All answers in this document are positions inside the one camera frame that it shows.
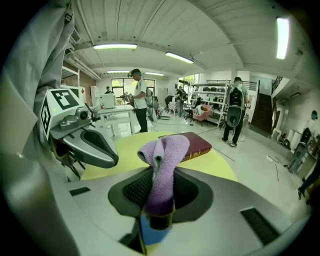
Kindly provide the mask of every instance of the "purple towel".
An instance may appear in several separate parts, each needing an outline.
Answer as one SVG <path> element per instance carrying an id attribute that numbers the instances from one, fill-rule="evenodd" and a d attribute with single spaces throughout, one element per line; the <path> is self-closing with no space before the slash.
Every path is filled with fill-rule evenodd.
<path id="1" fill-rule="evenodd" d="M 174 209 L 174 169 L 185 157 L 190 142 L 183 135 L 161 137 L 150 141 L 138 151 L 142 161 L 153 167 L 152 189 L 145 212 L 165 216 Z"/>

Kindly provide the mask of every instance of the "book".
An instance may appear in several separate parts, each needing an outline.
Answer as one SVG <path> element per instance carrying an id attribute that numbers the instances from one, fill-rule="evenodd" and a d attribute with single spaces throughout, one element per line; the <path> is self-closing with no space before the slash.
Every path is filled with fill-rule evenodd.
<path id="1" fill-rule="evenodd" d="M 206 140 L 204 140 L 194 132 L 182 132 L 182 133 L 177 133 L 172 135 L 183 135 L 187 137 L 187 139 L 190 142 L 189 149 L 186 152 L 181 162 L 202 156 L 208 153 L 212 149 L 212 145 L 209 142 L 207 142 Z"/>

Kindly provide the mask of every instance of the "orange chair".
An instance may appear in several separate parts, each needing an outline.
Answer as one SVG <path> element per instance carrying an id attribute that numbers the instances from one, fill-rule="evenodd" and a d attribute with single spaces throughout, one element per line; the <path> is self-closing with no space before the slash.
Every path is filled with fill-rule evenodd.
<path id="1" fill-rule="evenodd" d="M 206 111 L 204 111 L 201 115 L 197 115 L 196 114 L 196 109 L 193 109 L 192 111 L 193 111 L 193 116 L 192 116 L 192 118 L 194 119 L 194 120 L 198 120 L 199 122 L 201 122 L 201 126 L 202 126 L 202 122 L 204 121 L 204 120 L 207 120 L 208 119 L 208 117 L 209 117 L 209 115 L 210 115 L 210 113 L 211 113 L 211 110 L 212 110 L 212 105 L 205 105 L 205 104 L 201 104 L 202 105 L 202 107 L 204 107 L 205 109 L 206 109 Z"/>

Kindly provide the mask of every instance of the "shoe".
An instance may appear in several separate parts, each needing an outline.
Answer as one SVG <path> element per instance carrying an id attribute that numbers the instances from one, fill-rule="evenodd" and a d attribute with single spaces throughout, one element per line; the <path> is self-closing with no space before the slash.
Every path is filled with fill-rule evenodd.
<path id="1" fill-rule="evenodd" d="M 297 195 L 298 199 L 301 200 L 302 193 L 299 191 L 299 189 L 296 190 L 296 195 Z"/>

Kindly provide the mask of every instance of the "floor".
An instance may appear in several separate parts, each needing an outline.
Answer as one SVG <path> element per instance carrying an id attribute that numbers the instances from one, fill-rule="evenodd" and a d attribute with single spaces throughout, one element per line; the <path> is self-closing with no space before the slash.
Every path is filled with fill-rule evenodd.
<path id="1" fill-rule="evenodd" d="M 118 130 L 114 130 L 114 140 L 131 135 L 129 124 L 119 124 Z M 137 120 L 135 130 L 140 130 Z M 296 194 L 296 189 L 302 181 L 283 167 L 288 161 L 269 147 L 246 136 L 250 134 L 247 126 L 243 127 L 236 148 L 221 141 L 223 129 L 218 129 L 216 125 L 204 123 L 202 127 L 197 122 L 190 123 L 190 119 L 186 121 L 183 117 L 173 116 L 172 113 L 169 120 L 159 119 L 158 123 L 153 124 L 148 121 L 148 131 L 199 134 L 228 162 L 238 182 L 279 207 L 292 222 L 309 214 L 310 208 L 306 205 L 305 199 L 298 200 Z M 279 159 L 282 164 L 276 163 L 268 156 L 276 161 Z"/>

